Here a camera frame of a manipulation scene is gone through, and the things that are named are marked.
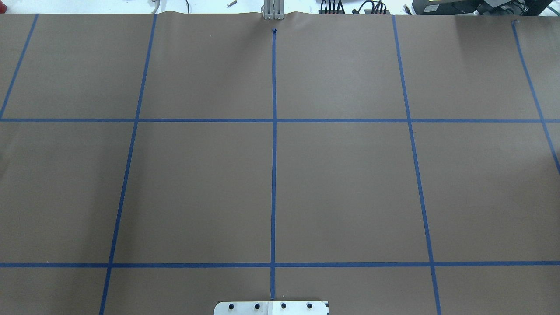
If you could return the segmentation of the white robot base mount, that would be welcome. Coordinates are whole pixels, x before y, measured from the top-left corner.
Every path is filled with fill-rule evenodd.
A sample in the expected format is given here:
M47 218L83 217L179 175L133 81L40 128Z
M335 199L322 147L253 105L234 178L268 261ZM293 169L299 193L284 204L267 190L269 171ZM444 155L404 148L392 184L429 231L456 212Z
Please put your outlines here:
M328 315L326 301L223 301L214 315Z

